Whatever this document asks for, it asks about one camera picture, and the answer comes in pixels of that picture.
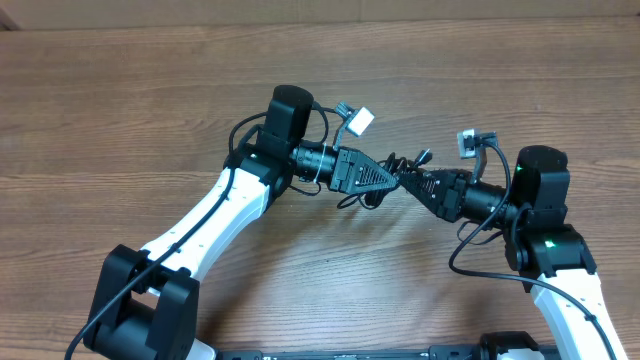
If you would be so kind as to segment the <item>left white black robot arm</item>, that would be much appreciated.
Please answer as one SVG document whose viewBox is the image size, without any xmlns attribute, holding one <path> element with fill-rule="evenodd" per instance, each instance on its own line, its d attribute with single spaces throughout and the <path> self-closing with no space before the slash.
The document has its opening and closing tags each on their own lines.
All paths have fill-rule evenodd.
<svg viewBox="0 0 640 360">
<path fill-rule="evenodd" d="M 268 108 L 228 140 L 216 184 L 177 224 L 141 249 L 105 258 L 86 324 L 65 356 L 84 345 L 108 359 L 215 359 L 196 337 L 200 285 L 231 241 L 290 189 L 294 177 L 352 198 L 391 190 L 389 171 L 343 147 L 375 116 L 345 102 L 325 108 L 293 85 L 275 87 Z"/>
</svg>

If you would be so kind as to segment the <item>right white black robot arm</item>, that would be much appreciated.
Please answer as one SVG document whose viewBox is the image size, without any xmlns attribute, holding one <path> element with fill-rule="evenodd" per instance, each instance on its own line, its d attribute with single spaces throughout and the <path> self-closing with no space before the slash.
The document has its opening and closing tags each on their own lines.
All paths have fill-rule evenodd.
<svg viewBox="0 0 640 360">
<path fill-rule="evenodd" d="M 470 172 L 412 172 L 401 185 L 437 217 L 498 228 L 512 274 L 542 313 L 562 359 L 623 359 L 597 265 L 583 236 L 565 218 L 570 173 L 564 152 L 520 150 L 508 186 L 474 182 Z"/>
</svg>

